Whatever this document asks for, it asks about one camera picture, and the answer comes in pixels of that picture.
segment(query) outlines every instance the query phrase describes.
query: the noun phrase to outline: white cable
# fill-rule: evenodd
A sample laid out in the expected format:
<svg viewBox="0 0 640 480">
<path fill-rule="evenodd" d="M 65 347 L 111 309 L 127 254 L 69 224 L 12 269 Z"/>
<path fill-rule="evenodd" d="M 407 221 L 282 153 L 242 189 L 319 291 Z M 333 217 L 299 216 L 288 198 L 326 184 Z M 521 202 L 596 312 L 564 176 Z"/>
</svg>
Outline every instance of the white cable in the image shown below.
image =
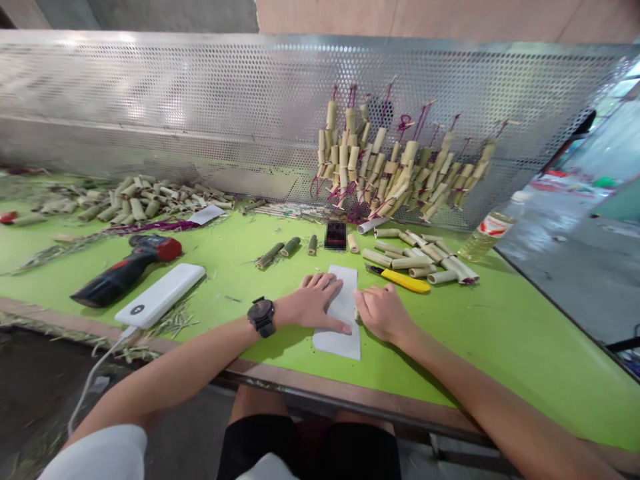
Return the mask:
<svg viewBox="0 0 640 480">
<path fill-rule="evenodd" d="M 73 430 L 74 430 L 73 424 L 75 423 L 75 419 L 78 416 L 78 413 L 80 413 L 80 408 L 82 408 L 82 404 L 85 401 L 85 397 L 87 396 L 89 387 L 93 383 L 93 376 L 98 371 L 98 368 L 100 368 L 100 365 L 102 365 L 105 362 L 108 356 L 110 356 L 110 354 L 112 354 L 116 350 L 116 348 L 122 345 L 122 343 L 126 339 L 128 339 L 130 336 L 132 336 L 137 330 L 138 330 L 138 327 L 128 327 L 126 330 L 124 330 L 124 332 L 120 334 L 120 338 L 118 338 L 118 341 L 113 344 L 113 346 L 108 350 L 108 352 L 104 354 L 104 356 L 102 356 L 102 358 L 100 358 L 100 360 L 98 360 L 98 362 L 93 366 L 93 368 L 89 372 L 89 375 L 87 376 L 87 381 L 85 382 L 85 387 L 82 389 L 82 394 L 80 394 L 80 400 L 78 400 L 78 404 L 75 406 L 75 410 L 71 414 L 71 418 L 69 419 L 69 423 L 67 424 L 67 434 L 69 438 L 71 438 L 71 436 L 73 435 Z"/>
</svg>

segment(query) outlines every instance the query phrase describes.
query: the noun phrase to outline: forearm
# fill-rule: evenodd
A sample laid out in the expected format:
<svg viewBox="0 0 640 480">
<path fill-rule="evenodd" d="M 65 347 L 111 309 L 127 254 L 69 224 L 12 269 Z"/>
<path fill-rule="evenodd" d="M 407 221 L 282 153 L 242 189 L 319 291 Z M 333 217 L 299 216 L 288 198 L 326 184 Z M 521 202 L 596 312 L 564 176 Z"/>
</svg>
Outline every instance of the forearm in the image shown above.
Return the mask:
<svg viewBox="0 0 640 480">
<path fill-rule="evenodd" d="M 259 339 L 247 318 L 241 317 L 180 345 L 107 392 L 66 446 L 112 425 L 145 425 L 152 414 L 196 395 Z"/>
<path fill-rule="evenodd" d="M 442 382 L 526 478 L 622 478 L 558 424 L 420 328 L 397 346 Z"/>
</svg>

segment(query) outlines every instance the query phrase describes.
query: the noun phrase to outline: black shorts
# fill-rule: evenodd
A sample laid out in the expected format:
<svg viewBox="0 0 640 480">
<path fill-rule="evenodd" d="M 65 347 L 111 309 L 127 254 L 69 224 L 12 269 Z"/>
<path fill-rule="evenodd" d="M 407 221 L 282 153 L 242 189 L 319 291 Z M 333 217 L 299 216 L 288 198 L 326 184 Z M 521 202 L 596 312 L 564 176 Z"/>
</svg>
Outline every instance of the black shorts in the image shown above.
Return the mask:
<svg viewBox="0 0 640 480">
<path fill-rule="evenodd" d="M 280 457 L 301 480 L 400 479 L 398 444 L 387 431 L 362 423 L 334 423 L 310 455 L 289 417 L 254 415 L 227 427 L 218 480 L 235 480 L 267 453 Z"/>
</svg>

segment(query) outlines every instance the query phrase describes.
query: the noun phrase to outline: water bottle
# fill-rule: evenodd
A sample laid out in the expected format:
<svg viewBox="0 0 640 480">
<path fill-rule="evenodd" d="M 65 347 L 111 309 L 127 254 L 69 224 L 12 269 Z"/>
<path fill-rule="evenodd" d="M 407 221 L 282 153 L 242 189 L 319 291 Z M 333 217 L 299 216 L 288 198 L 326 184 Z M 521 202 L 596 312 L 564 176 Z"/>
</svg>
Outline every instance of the water bottle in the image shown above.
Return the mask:
<svg viewBox="0 0 640 480">
<path fill-rule="evenodd" d="M 520 220 L 525 213 L 525 203 L 531 198 L 531 194 L 517 191 L 508 200 L 497 208 L 494 208 L 475 232 L 467 239 L 458 250 L 458 255 L 471 262 L 477 262 L 498 243 L 508 230 Z"/>
</svg>

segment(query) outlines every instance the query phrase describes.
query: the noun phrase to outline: hand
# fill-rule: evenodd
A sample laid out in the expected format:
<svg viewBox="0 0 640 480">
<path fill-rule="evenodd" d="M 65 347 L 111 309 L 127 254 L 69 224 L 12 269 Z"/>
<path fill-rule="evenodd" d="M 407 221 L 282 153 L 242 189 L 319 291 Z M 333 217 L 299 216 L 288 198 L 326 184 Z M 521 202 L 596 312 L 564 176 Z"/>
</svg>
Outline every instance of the hand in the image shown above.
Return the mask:
<svg viewBox="0 0 640 480">
<path fill-rule="evenodd" d="M 391 283 L 384 289 L 374 285 L 355 291 L 353 296 L 362 322 L 380 340 L 398 345 L 418 328 Z"/>
<path fill-rule="evenodd" d="M 327 328 L 351 334 L 346 323 L 331 318 L 325 306 L 333 294 L 342 287 L 342 280 L 335 280 L 332 273 L 316 273 L 302 279 L 298 290 L 273 302 L 273 323 L 277 328 L 297 323 L 303 327 Z"/>
</svg>

